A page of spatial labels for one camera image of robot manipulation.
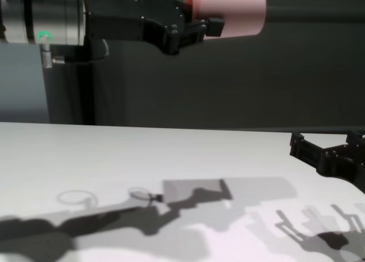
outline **pink cylinder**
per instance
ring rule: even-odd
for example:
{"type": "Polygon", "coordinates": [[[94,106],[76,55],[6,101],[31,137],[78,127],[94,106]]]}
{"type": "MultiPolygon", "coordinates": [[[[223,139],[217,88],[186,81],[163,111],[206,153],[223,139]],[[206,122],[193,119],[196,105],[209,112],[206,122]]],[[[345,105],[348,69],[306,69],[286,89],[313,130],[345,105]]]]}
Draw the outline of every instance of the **pink cylinder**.
{"type": "Polygon", "coordinates": [[[193,6],[196,19],[224,18],[221,38],[257,35],[265,23],[266,0],[185,0],[185,3],[193,6]]]}

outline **white table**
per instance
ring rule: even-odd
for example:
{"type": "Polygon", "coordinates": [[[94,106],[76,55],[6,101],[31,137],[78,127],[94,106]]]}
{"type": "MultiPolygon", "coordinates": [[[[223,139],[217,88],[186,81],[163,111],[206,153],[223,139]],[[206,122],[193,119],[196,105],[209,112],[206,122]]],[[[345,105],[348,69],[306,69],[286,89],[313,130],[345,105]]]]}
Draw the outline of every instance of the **white table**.
{"type": "Polygon", "coordinates": [[[365,223],[365,195],[290,157],[290,134],[0,123],[0,140],[0,261],[365,257],[348,221],[365,223]]]}

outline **gray wall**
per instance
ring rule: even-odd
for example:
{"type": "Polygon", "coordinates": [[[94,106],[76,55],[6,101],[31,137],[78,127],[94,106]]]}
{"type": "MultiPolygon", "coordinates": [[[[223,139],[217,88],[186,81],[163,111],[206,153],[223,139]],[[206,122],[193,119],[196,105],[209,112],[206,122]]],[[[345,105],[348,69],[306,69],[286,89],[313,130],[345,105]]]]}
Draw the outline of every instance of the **gray wall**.
{"type": "Polygon", "coordinates": [[[49,123],[36,45],[0,44],[0,122],[49,123]]]}

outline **metal cylinder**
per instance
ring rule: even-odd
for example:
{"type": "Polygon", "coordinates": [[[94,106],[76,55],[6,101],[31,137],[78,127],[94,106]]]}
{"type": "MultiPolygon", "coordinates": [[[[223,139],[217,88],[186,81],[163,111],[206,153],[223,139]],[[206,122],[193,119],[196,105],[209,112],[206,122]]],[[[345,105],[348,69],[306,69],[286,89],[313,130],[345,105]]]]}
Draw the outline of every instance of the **metal cylinder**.
{"type": "Polygon", "coordinates": [[[0,16],[5,42],[84,43],[84,0],[1,0],[0,16]]]}
{"type": "Polygon", "coordinates": [[[41,49],[40,53],[42,57],[43,68],[46,69],[52,68],[53,62],[52,62],[51,46],[49,44],[42,44],[40,49],[41,49]]]}

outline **green light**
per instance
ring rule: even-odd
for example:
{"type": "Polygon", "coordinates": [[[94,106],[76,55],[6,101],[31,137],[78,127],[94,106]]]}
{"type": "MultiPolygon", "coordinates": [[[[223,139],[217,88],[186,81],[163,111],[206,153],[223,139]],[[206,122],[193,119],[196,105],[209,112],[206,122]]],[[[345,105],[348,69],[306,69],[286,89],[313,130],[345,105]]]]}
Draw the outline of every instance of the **green light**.
{"type": "Polygon", "coordinates": [[[53,36],[48,31],[40,31],[38,35],[36,35],[36,38],[37,40],[48,39],[49,41],[51,41],[53,39],[53,36]]]}

